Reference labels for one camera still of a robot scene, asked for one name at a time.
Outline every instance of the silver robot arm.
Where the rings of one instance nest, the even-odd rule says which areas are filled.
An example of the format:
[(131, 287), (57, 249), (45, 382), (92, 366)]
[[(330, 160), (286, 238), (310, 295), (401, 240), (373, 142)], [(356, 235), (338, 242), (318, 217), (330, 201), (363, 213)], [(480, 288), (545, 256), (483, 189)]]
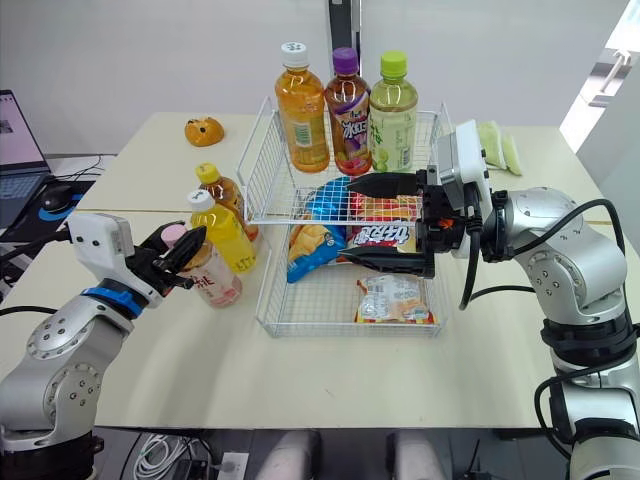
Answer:
[[(575, 207), (569, 197), (547, 188), (510, 192), (509, 243), (518, 252)], [(547, 317), (542, 339), (557, 374), (619, 363), (549, 386), (555, 436), (573, 446), (571, 479), (638, 478), (640, 369), (623, 291), (623, 252), (580, 215), (514, 258)]]
[[(435, 147), (437, 165), (416, 174), (364, 175), (349, 185), (381, 198), (421, 194), (420, 253), (360, 248), (343, 255), (376, 270), (427, 277), (436, 274), (435, 253), (468, 256), (461, 309), (472, 299), (480, 249), (487, 262), (515, 259), (547, 317), (541, 334), (556, 376), (534, 398), (545, 434), (570, 458), (572, 480), (640, 478), (637, 329), (626, 306), (622, 249), (582, 215), (572, 213), (564, 224), (576, 204), (561, 192), (491, 192), (474, 121), (439, 138)], [(605, 206), (615, 215), (610, 203)], [(564, 226), (557, 231), (559, 224)], [(621, 230), (616, 237), (624, 248)], [(547, 388), (553, 430), (546, 428), (540, 408)], [(572, 455), (562, 443), (573, 447)]]
[(175, 273), (204, 240), (204, 230), (192, 230), (161, 257), (162, 227), (136, 247), (122, 218), (74, 214), (68, 225), (76, 257), (100, 283), (42, 321), (0, 383), (1, 478), (90, 476), (103, 375), (142, 310), (191, 286)]

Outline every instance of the laptop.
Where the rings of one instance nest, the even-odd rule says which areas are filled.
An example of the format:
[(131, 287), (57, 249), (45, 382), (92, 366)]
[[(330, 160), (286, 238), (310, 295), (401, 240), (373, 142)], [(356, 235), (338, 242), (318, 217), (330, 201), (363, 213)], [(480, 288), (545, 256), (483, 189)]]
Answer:
[(9, 227), (51, 174), (11, 90), (0, 90), (0, 228)]

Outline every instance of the mouse pad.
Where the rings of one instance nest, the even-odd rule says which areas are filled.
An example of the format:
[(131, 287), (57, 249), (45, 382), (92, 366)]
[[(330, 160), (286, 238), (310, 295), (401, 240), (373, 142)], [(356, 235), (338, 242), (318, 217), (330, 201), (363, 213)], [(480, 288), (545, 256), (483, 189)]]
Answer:
[(82, 196), (89, 190), (94, 182), (56, 182), (48, 185), (69, 185), (73, 192), (71, 205), (61, 212), (49, 213), (42, 208), (42, 195), (46, 189), (37, 197), (31, 199), (29, 204), (20, 214), (18, 220), (0, 237), (0, 242), (32, 242), (43, 235), (55, 232), (62, 222), (69, 216), (78, 205)]

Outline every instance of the laptop keyboard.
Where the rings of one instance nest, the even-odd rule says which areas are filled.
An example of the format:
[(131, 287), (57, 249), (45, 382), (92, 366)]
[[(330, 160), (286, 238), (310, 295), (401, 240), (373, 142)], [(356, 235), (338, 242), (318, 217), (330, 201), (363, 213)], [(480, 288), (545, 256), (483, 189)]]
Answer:
[(0, 179), (0, 200), (26, 197), (31, 193), (33, 186), (39, 179), (40, 177), (38, 175)]

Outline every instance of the small orange figurine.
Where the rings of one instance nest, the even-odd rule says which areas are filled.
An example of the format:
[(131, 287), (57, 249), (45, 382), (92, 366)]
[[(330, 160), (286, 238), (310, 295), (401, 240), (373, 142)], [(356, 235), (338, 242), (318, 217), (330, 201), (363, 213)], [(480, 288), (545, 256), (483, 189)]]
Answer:
[(184, 134), (191, 145), (208, 147), (222, 140), (224, 129), (214, 118), (203, 117), (189, 120), (184, 126)]

